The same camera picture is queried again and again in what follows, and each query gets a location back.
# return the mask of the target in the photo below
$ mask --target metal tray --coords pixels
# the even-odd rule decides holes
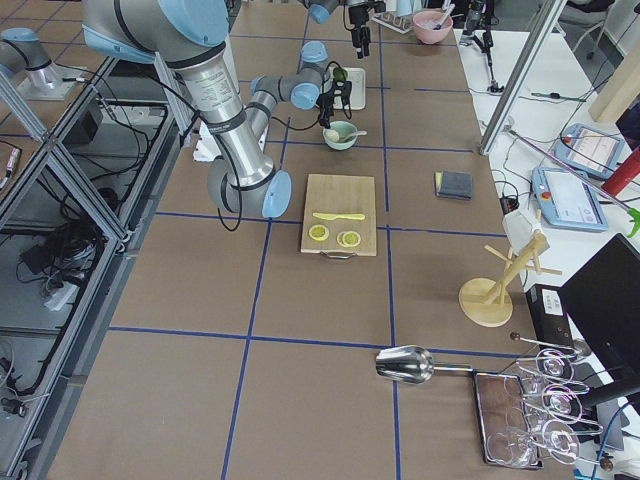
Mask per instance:
[[[509,395],[507,388],[516,395]],[[517,423],[507,425],[507,412],[522,409],[522,384],[516,375],[474,372],[473,391],[476,403],[476,413],[482,440],[482,455],[484,461],[490,465],[504,466],[491,460],[487,450],[487,439],[494,433],[503,432],[507,426],[529,431],[529,425],[524,415],[513,416]],[[525,470],[539,470],[543,467],[541,461],[527,467]]]

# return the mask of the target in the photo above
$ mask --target white container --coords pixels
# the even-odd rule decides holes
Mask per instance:
[[[347,80],[351,82],[351,110],[362,110],[367,104],[367,77],[363,68],[344,67]],[[336,97],[333,108],[342,110],[342,101]]]

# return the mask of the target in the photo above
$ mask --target wooden stand base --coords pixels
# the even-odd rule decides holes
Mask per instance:
[[[488,278],[474,278],[465,283],[458,294],[464,314],[483,327],[501,327],[513,314],[513,304],[508,293],[505,293],[502,305],[483,303],[495,284],[495,281]]]

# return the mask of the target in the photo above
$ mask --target blue joint cap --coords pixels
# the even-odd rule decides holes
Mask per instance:
[[[134,63],[153,63],[156,59],[155,55],[151,53],[143,52],[126,43],[109,38],[86,25],[82,25],[82,28],[84,30],[84,42],[87,46],[104,55]]]
[[[327,60],[329,58],[329,54],[327,53],[324,43],[319,42],[318,40],[312,40],[302,46],[300,57],[303,62],[319,63]]]
[[[260,80],[262,80],[264,77],[265,75],[262,75],[261,77],[256,77],[253,80],[251,80],[251,95],[256,93],[256,89],[258,88],[258,83],[260,83]]]
[[[329,10],[324,8],[322,5],[318,5],[317,3],[314,3],[309,7],[309,16],[320,25],[329,20],[330,15],[331,13],[329,12]]]
[[[8,28],[2,32],[2,39],[12,42],[37,42],[38,36],[30,28]]]
[[[291,90],[291,103],[300,110],[310,110],[320,96],[320,89],[313,83],[300,83]]]
[[[157,0],[167,20],[182,35],[203,47],[215,47],[229,35],[225,2],[214,0]]]
[[[262,216],[277,218],[289,206],[291,200],[291,177],[284,170],[278,170],[271,179],[267,193],[262,202]]]

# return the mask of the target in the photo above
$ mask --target yellow toy knife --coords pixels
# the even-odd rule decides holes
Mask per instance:
[[[319,213],[313,212],[315,218],[321,220],[337,220],[339,218],[344,220],[364,220],[364,213]]]

